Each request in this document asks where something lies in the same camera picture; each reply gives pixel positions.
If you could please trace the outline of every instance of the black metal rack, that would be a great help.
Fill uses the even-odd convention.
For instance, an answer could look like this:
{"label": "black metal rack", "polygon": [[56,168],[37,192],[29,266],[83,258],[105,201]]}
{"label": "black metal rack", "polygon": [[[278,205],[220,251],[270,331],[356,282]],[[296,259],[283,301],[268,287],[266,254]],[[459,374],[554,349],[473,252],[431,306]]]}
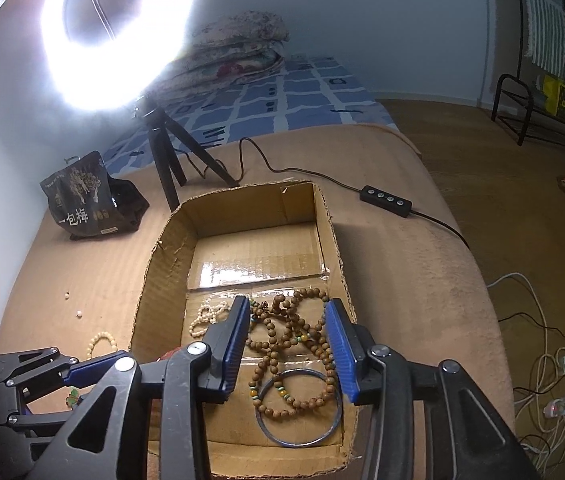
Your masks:
{"label": "black metal rack", "polygon": [[[565,128],[561,130],[550,126],[547,123],[536,123],[531,121],[532,115],[540,114],[552,121],[555,121],[562,126],[565,126],[565,120],[555,115],[550,114],[544,108],[538,106],[534,103],[533,92],[528,84],[520,79],[520,69],[522,66],[522,49],[524,43],[524,9],[522,0],[518,0],[520,9],[520,44],[518,45],[518,67],[516,70],[516,75],[503,73],[499,79],[498,84],[495,89],[495,98],[493,100],[493,108],[491,110],[491,120],[496,122],[497,119],[501,120],[502,124],[507,126],[516,136],[518,137],[518,146],[522,146],[525,139],[536,139],[542,140],[544,142],[550,142],[551,144],[557,144],[558,146],[564,146],[565,142],[560,142],[560,138],[565,138]],[[502,89],[502,84],[507,80],[511,80],[518,84],[524,91],[526,95],[516,94],[515,92]],[[525,109],[524,118],[520,119],[513,115],[498,113],[498,106],[500,104],[500,98],[502,94],[512,99],[516,104]],[[528,133],[529,127],[532,127],[531,133]]]}

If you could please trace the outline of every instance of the torn cardboard edge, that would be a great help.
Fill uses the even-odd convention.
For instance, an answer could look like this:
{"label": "torn cardboard edge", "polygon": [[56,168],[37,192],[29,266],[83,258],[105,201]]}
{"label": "torn cardboard edge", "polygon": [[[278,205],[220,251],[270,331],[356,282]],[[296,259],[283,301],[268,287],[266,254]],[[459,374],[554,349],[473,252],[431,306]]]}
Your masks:
{"label": "torn cardboard edge", "polygon": [[[344,281],[342,260],[331,216],[319,187],[307,180],[253,184],[214,190],[188,199],[170,216],[151,251],[151,258],[146,267],[142,294],[134,313],[131,352],[140,362],[148,362],[180,346],[185,339],[184,333],[188,329],[188,324],[184,322],[185,309],[190,294],[194,292],[188,287],[188,282],[199,240],[210,237],[226,240],[227,238],[222,238],[225,235],[307,222],[315,224],[321,259],[324,262],[323,276],[326,277],[329,296],[341,298],[349,315],[355,320]],[[258,288],[271,285],[280,287],[290,285],[291,281],[310,278],[293,272],[276,275],[280,280],[268,280],[267,283],[258,281],[238,283],[227,287]],[[201,289],[204,287],[196,288],[195,292],[200,292]],[[215,286],[213,290],[217,291],[219,287]],[[251,422],[255,423],[252,404],[243,387],[245,385],[241,382],[241,376],[244,375],[239,375],[236,390],[226,405],[234,398],[240,398],[241,402],[247,399],[250,408],[248,407],[242,416],[249,417],[249,420],[253,419]],[[224,419],[226,416],[213,417],[213,420],[207,421],[208,436],[214,433],[213,428],[210,431],[210,424],[220,424],[222,421],[223,429],[226,431],[227,428],[233,429],[234,426],[242,424],[240,418],[236,419],[235,425],[228,424]],[[215,476],[226,477],[284,478],[313,476],[333,471],[346,466],[349,459],[357,454],[353,450],[357,426],[358,408],[345,403],[343,419],[340,429],[337,430],[339,434],[335,443],[314,447],[308,454],[299,453],[297,449],[270,445],[245,446],[240,442],[215,442],[209,439],[212,472]],[[240,441],[240,434],[234,438]],[[250,462],[251,456],[259,458]],[[314,460],[308,460],[307,456],[311,456]]]}

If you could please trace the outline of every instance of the silver bolt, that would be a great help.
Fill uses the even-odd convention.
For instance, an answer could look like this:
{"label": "silver bolt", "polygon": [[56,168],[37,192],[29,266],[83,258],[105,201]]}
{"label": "silver bolt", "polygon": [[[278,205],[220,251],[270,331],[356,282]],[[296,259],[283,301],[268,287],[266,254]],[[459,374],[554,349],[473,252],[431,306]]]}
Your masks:
{"label": "silver bolt", "polygon": [[194,343],[191,343],[189,346],[187,346],[187,352],[189,352],[191,355],[204,354],[204,352],[206,351],[207,351],[207,344],[203,343],[202,341],[196,341]]}
{"label": "silver bolt", "polygon": [[376,357],[387,357],[391,355],[391,349],[387,345],[374,345],[371,347],[371,354]]}
{"label": "silver bolt", "polygon": [[455,374],[460,371],[460,365],[453,359],[446,359],[442,362],[442,369],[448,374]]}
{"label": "silver bolt", "polygon": [[121,357],[114,365],[119,372],[128,372],[136,362],[131,357]]}

